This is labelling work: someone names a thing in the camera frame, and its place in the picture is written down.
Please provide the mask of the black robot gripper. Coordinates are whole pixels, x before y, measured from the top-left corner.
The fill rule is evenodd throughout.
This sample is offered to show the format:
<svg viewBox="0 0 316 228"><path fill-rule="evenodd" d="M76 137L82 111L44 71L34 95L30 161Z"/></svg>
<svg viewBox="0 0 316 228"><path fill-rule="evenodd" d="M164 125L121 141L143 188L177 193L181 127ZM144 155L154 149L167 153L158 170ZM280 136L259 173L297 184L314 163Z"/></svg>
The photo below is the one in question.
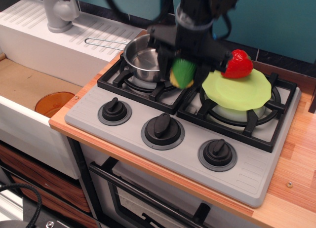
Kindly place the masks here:
<svg viewBox="0 0 316 228"><path fill-rule="evenodd" d="M185 59L195 64L192 87L200 87L211 70L225 72L231 51L214 40L209 30L197 31L181 25L152 25L147 29L149 47L158 53L161 78L169 80L173 60Z"/></svg>

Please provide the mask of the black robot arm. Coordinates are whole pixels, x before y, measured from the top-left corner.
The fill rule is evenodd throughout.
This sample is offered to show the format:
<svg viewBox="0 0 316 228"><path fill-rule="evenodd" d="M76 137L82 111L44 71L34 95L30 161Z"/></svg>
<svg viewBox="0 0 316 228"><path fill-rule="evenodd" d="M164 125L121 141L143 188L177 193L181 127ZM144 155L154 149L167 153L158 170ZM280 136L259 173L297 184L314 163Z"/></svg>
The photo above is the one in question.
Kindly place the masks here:
<svg viewBox="0 0 316 228"><path fill-rule="evenodd" d="M214 37L212 25L219 17L232 29L227 12L238 0L181 0L176 25L148 27L148 46L158 54L161 76L179 89L199 87L211 71L225 72L231 51Z"/></svg>

